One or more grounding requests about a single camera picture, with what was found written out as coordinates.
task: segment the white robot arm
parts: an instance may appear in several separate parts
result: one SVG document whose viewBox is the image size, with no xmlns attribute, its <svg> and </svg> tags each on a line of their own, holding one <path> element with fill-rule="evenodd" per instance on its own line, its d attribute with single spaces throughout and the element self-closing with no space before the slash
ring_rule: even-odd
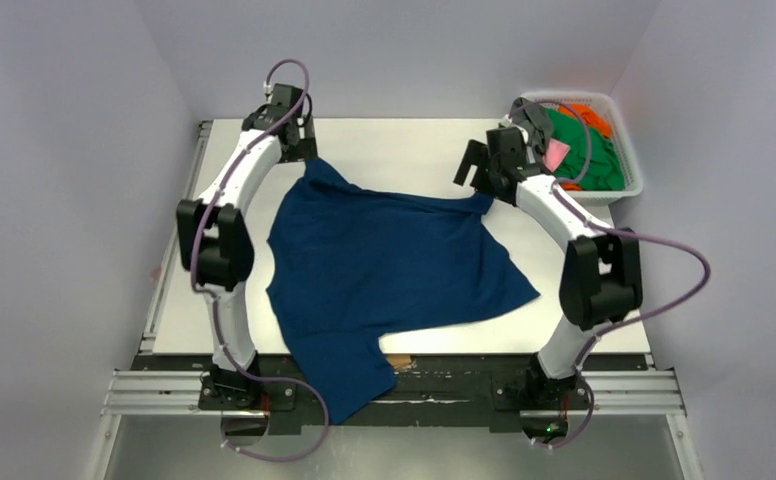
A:
<svg viewBox="0 0 776 480">
<path fill-rule="evenodd" d="M 261 135 L 262 130 L 252 129 L 245 132 L 241 132 L 238 138 L 238 145 L 235 147 L 235 151 L 232 153 L 229 161 L 223 166 L 220 174 L 214 180 L 202 194 L 199 196 L 199 201 L 203 205 L 208 203 L 214 198 L 214 194 L 217 192 L 219 186 L 223 182 L 223 176 L 229 171 L 229 167 L 235 162 L 240 152 L 246 149 L 247 145 Z M 247 211 L 247 207 L 255 196 L 258 190 L 259 184 L 261 184 L 267 172 L 279 163 L 282 159 L 282 148 L 279 138 L 276 136 L 269 136 L 266 139 L 259 142 L 252 148 L 249 154 L 241 161 L 241 163 L 232 171 L 232 175 L 227 182 L 227 187 L 221 190 L 221 194 L 218 196 L 217 205 L 224 207 L 226 205 L 234 206 L 234 210 L 240 212 L 241 220 L 243 215 Z M 214 229 L 217 230 L 217 240 L 220 242 L 218 248 L 222 249 L 223 242 L 225 242 L 224 236 L 221 235 L 220 228 L 222 225 L 213 227 L 209 233 L 210 238 L 214 238 Z M 235 249 L 244 249 L 243 245 L 235 245 Z M 245 251 L 252 252 L 252 245 Z M 252 363 L 255 357 L 255 345 L 253 344 L 252 337 L 250 336 L 249 322 L 247 321 L 247 305 L 244 295 L 246 286 L 246 279 L 239 281 L 234 285 L 234 288 L 227 289 L 226 286 L 216 285 L 214 283 L 207 283 L 205 288 L 213 293 L 204 293 L 203 297 L 208 308 L 208 317 L 213 317 L 212 302 L 217 301 L 218 314 L 220 315 L 220 328 L 223 332 L 223 338 L 226 339 L 229 344 L 229 351 L 232 353 L 235 361 L 240 365 L 249 365 Z M 223 355 L 222 349 L 218 344 L 217 335 L 212 335 L 214 339 L 214 355 L 212 361 L 220 368 L 229 370 L 232 372 L 237 371 L 235 366 Z"/>
<path fill-rule="evenodd" d="M 211 386 L 230 392 L 227 397 L 235 399 L 235 407 L 253 403 L 260 393 L 255 382 L 244 378 L 233 364 L 259 374 L 245 299 L 246 280 L 255 251 L 244 217 L 259 185 L 274 165 L 317 157 L 310 112 L 305 117 L 301 111 L 296 112 L 284 125 L 266 135 L 266 130 L 295 108 L 302 95 L 306 95 L 310 104 L 310 97 L 301 89 L 274 85 L 268 91 L 267 103 L 244 120 L 238 144 L 214 182 L 197 199 L 184 199 L 176 208 L 182 266 L 190 270 L 201 218 L 213 204 L 199 244 L 196 268 L 197 283 L 215 332 L 213 367 L 203 381 L 207 379 Z M 229 356 L 220 345 L 218 328 Z"/>
<path fill-rule="evenodd" d="M 496 128 L 486 137 L 488 145 L 468 142 L 454 183 L 464 184 L 476 166 L 471 186 L 533 217 L 565 252 L 559 286 L 563 316 L 530 358 L 520 389 L 528 404 L 540 404 L 574 387 L 575 368 L 592 337 L 641 306 L 638 242 L 596 229 L 609 225 L 570 197 L 544 165 L 530 162 L 522 129 Z"/>
</svg>

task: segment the fabric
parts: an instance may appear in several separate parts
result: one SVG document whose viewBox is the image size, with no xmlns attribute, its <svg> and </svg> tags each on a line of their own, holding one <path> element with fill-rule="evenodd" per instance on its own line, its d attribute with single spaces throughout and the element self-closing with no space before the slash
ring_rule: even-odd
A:
<svg viewBox="0 0 776 480">
<path fill-rule="evenodd" d="M 380 335 L 484 320 L 538 296 L 482 226 L 491 203 L 364 190 L 306 162 L 270 231 L 267 293 L 333 423 L 394 386 Z"/>
<path fill-rule="evenodd" d="M 541 163 L 548 149 L 547 143 L 553 134 L 553 123 L 547 115 L 547 109 L 523 97 L 518 97 L 512 102 L 512 111 L 515 110 L 517 112 L 512 118 L 512 123 L 527 131 L 529 138 L 526 146 L 532 152 L 536 163 Z"/>
<path fill-rule="evenodd" d="M 551 138 L 547 147 L 547 153 L 544 154 L 544 166 L 551 172 L 555 172 L 570 150 L 571 146 L 567 143 Z"/>
<path fill-rule="evenodd" d="M 576 178 L 585 163 L 585 131 L 574 117 L 549 109 L 547 113 L 553 122 L 553 138 L 571 146 L 565 160 L 556 169 L 557 177 Z M 591 164 L 588 173 L 579 182 L 583 190 L 623 190 L 626 180 L 621 171 L 618 153 L 612 142 L 594 127 L 588 127 L 591 134 Z"/>
<path fill-rule="evenodd" d="M 585 123 L 587 123 L 589 127 L 596 128 L 597 131 L 600 132 L 600 135 L 603 135 L 606 138 L 612 138 L 612 126 L 609 125 L 606 120 L 603 120 L 603 117 L 597 115 L 597 112 L 591 107 L 588 105 L 571 103 L 569 103 L 568 106 L 576 110 L 576 113 L 585 120 Z M 573 117 L 573 114 L 565 107 L 559 107 L 559 113 Z"/>
</svg>

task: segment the blue t-shirt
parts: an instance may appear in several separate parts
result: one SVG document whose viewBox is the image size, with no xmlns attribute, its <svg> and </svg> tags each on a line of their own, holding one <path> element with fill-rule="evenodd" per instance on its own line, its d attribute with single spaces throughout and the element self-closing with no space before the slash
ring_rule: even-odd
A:
<svg viewBox="0 0 776 480">
<path fill-rule="evenodd" d="M 267 293 L 333 423 L 395 385 L 381 335 L 485 320 L 538 296 L 482 226 L 491 203 L 374 192 L 306 162 L 270 231 Z"/>
</svg>

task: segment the white table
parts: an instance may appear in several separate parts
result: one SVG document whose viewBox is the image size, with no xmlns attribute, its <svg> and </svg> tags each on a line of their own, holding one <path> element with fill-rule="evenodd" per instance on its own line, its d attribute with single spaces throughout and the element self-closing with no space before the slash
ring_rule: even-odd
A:
<svg viewBox="0 0 776 480">
<path fill-rule="evenodd" d="M 470 187 L 452 183 L 469 139 L 485 141 L 496 125 L 488 119 L 319 119 L 315 120 L 318 151 L 347 180 L 363 188 L 442 198 L 471 195 Z M 199 165 L 192 195 L 217 176 L 237 143 L 241 120 L 215 120 Z M 273 255 L 267 236 L 282 197 L 302 176 L 304 165 L 275 166 L 247 212 L 247 228 L 256 261 L 247 281 L 250 331 L 260 353 L 289 353 L 265 289 L 273 276 Z M 612 223 L 608 208 L 592 208 Z M 509 251 L 518 268 L 541 292 L 529 304 L 490 320 L 385 335 L 384 353 L 487 354 L 538 351 L 553 333 L 562 311 L 558 288 L 564 254 L 532 218 L 494 202 L 483 224 Z M 202 298 L 191 293 L 188 273 L 170 256 L 162 279 L 162 300 L 156 309 L 155 354 L 210 354 L 211 327 Z M 606 353 L 649 353 L 641 324 L 604 337 L 594 350 Z"/>
</svg>

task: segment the cable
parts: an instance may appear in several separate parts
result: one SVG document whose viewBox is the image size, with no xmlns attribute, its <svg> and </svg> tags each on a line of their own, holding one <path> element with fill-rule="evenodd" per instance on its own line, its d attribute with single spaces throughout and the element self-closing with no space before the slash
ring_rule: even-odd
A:
<svg viewBox="0 0 776 480">
<path fill-rule="evenodd" d="M 314 108 L 312 106 L 311 95 L 309 95 L 308 93 L 306 94 L 306 100 L 308 100 L 309 109 L 308 109 L 308 113 L 303 115 L 303 124 L 299 125 L 300 128 L 304 128 L 306 125 L 308 125 L 308 122 L 311 121 L 311 110 L 312 108 Z"/>
<path fill-rule="evenodd" d="M 542 104 L 542 103 L 552 103 L 565 108 L 570 113 L 572 113 L 573 116 L 582 125 L 582 129 L 585 133 L 585 149 L 586 149 L 585 162 L 582 164 L 582 170 L 579 172 L 579 175 L 577 175 L 577 177 L 573 180 L 568 178 L 563 178 L 563 177 L 557 177 L 553 183 L 553 186 L 555 187 L 556 185 L 561 185 L 564 183 L 579 183 L 583 179 L 585 174 L 588 172 L 588 167 L 591 164 L 591 132 L 588 129 L 588 124 L 585 123 L 585 119 L 583 119 L 581 115 L 579 115 L 573 108 L 571 108 L 570 105 L 564 102 L 560 102 L 558 100 L 551 100 L 551 99 L 542 99 L 542 100 L 528 100 L 527 103 L 524 103 L 523 105 L 512 110 L 512 112 L 509 113 L 509 118 L 511 119 L 515 113 L 521 110 L 524 110 L 530 105 Z M 647 320 L 649 318 L 653 318 L 657 315 L 661 315 L 667 312 L 668 310 L 675 308 L 676 306 L 680 305 L 686 300 L 689 300 L 691 297 L 693 297 L 698 292 L 700 292 L 700 290 L 703 290 L 703 287 L 705 287 L 706 284 L 709 283 L 709 279 L 712 277 L 712 266 L 709 264 L 709 260 L 706 259 L 706 256 L 703 255 L 699 250 L 697 250 L 696 248 L 690 245 L 686 245 L 682 242 L 677 242 L 675 240 L 670 240 L 670 239 L 658 237 L 655 235 L 649 235 L 646 233 L 634 233 L 627 230 L 618 230 L 615 228 L 609 228 L 609 227 L 604 227 L 602 225 L 598 225 L 588 220 L 585 215 L 583 215 L 574 205 L 571 204 L 571 202 L 568 202 L 567 199 L 564 197 L 564 195 L 561 193 L 560 189 L 553 188 L 551 192 L 553 196 L 556 197 L 556 199 L 565 208 L 568 209 L 568 211 L 570 211 L 575 217 L 577 217 L 580 221 L 582 221 L 586 226 L 593 228 L 594 230 L 597 230 L 606 234 L 617 235 L 619 237 L 632 238 L 632 239 L 644 241 L 647 243 L 653 243 L 657 245 L 664 245 L 667 247 L 675 248 L 677 250 L 681 250 L 683 252 L 686 252 L 692 255 L 703 266 L 703 276 L 700 278 L 700 280 L 692 288 L 690 288 L 688 291 L 686 291 L 679 297 L 675 298 L 674 300 L 671 300 L 670 302 L 660 307 L 654 308 L 653 310 L 650 310 L 647 313 L 642 313 L 641 315 L 637 315 L 628 320 L 624 320 L 618 323 L 613 323 L 605 328 L 602 328 L 594 336 L 589 338 L 588 341 L 585 342 L 585 344 L 583 344 L 582 348 L 579 350 L 579 352 L 576 355 L 576 358 L 574 359 L 573 368 L 574 368 L 574 371 L 576 372 L 577 382 L 585 385 L 586 394 L 588 395 L 588 411 L 586 412 L 585 418 L 583 419 L 582 423 L 580 423 L 580 425 L 576 428 L 576 431 L 568 435 L 561 442 L 558 442 L 556 444 L 547 444 L 547 448 L 552 450 L 552 449 L 564 447 L 565 445 L 574 441 L 585 430 L 585 427 L 588 426 L 589 420 L 591 420 L 591 416 L 594 412 L 594 403 L 595 403 L 594 390 L 591 389 L 591 385 L 589 385 L 588 382 L 585 381 L 585 377 L 582 376 L 581 366 L 582 366 L 582 363 L 585 361 L 585 359 L 588 357 L 588 354 L 591 352 L 591 349 L 594 348 L 594 345 L 597 344 L 597 340 L 599 340 L 600 337 L 608 333 L 618 330 L 619 328 L 624 328 L 636 322 L 643 322 L 644 320 Z"/>
<path fill-rule="evenodd" d="M 323 444 L 323 441 L 326 440 L 326 436 L 329 434 L 329 409 L 326 406 L 326 401 L 323 399 L 323 397 L 314 387 L 312 387 L 311 385 L 309 385 L 308 383 L 302 380 L 299 380 L 296 378 L 287 378 L 287 377 L 259 377 L 248 372 L 245 365 L 240 365 L 238 364 L 237 361 L 235 361 L 235 358 L 232 356 L 232 352 L 229 350 L 229 346 L 227 345 L 226 340 L 223 338 L 223 330 L 220 326 L 220 307 L 218 305 L 218 300 L 220 298 L 217 295 L 217 293 L 215 293 L 214 291 L 209 290 L 207 288 L 200 287 L 198 285 L 197 265 L 199 263 L 199 251 L 200 251 L 200 243 L 202 242 L 203 231 L 206 229 L 209 218 L 211 217 L 211 212 L 212 210 L 214 210 L 214 207 L 217 205 L 217 201 L 220 199 L 220 194 L 223 191 L 223 189 L 226 188 L 226 185 L 229 183 L 229 179 L 232 177 L 232 174 L 235 172 L 235 170 L 238 168 L 238 165 L 240 165 L 241 161 L 244 159 L 244 157 L 247 156 L 247 154 L 250 152 L 250 150 L 252 150 L 253 147 L 255 147 L 260 142 L 262 142 L 270 135 L 272 135 L 276 130 L 279 129 L 279 127 L 284 125 L 286 122 L 288 122 L 291 119 L 291 117 L 294 116 L 294 114 L 302 107 L 303 101 L 308 95 L 308 88 L 309 88 L 308 69 L 302 62 L 292 58 L 281 60 L 278 63 L 276 63 L 276 65 L 274 65 L 273 68 L 270 69 L 270 73 L 267 74 L 265 85 L 270 84 L 270 80 L 272 79 L 273 74 L 276 73 L 276 70 L 278 70 L 279 67 L 289 63 L 297 65 L 298 67 L 300 67 L 300 69 L 303 72 L 304 95 L 300 96 L 300 98 L 297 100 L 297 102 L 294 104 L 291 110 L 288 111 L 288 113 L 283 115 L 282 118 L 280 118 L 276 123 L 271 125 L 270 128 L 263 131 L 259 136 L 254 138 L 246 146 L 246 148 L 241 150 L 241 152 L 238 153 L 238 156 L 235 157 L 235 160 L 232 162 L 232 165 L 229 167 L 228 170 L 226 170 L 226 172 L 224 172 L 223 178 L 220 180 L 220 184 L 217 186 L 217 191 L 214 192 L 214 195 L 212 196 L 211 200 L 209 200 L 208 202 L 208 206 L 203 211 L 202 217 L 200 218 L 199 227 L 197 228 L 197 232 L 194 235 L 194 243 L 191 248 L 191 288 L 195 293 L 205 293 L 210 295 L 212 298 L 211 316 L 212 316 L 212 323 L 214 325 L 214 334 L 217 337 L 217 343 L 220 344 L 220 348 L 223 351 L 223 355 L 229 360 L 229 362 L 232 363 L 232 365 L 235 366 L 235 369 L 238 371 L 238 373 L 240 373 L 241 375 L 245 376 L 246 378 L 252 381 L 264 382 L 264 383 L 293 383 L 295 385 L 299 385 L 307 389 L 308 391 L 314 394 L 315 398 L 317 398 L 317 401 L 320 403 L 320 406 L 323 409 L 323 429 L 321 430 L 320 436 L 314 442 L 314 444 L 312 444 L 309 448 L 303 450 L 300 453 L 297 453 L 294 455 L 281 456 L 281 457 L 252 452 L 250 450 L 246 450 L 244 448 L 234 445 L 229 440 L 229 438 L 226 437 L 226 431 L 225 431 L 224 425 L 221 424 L 220 434 L 223 437 L 223 445 L 221 446 L 228 447 L 233 451 L 235 451 L 236 453 L 240 453 L 241 455 L 245 455 L 247 457 L 256 458 L 258 460 L 263 460 L 266 462 L 277 462 L 277 463 L 293 462 L 296 460 L 300 460 L 310 455 L 318 448 L 320 448 L 320 445 Z"/>
</svg>

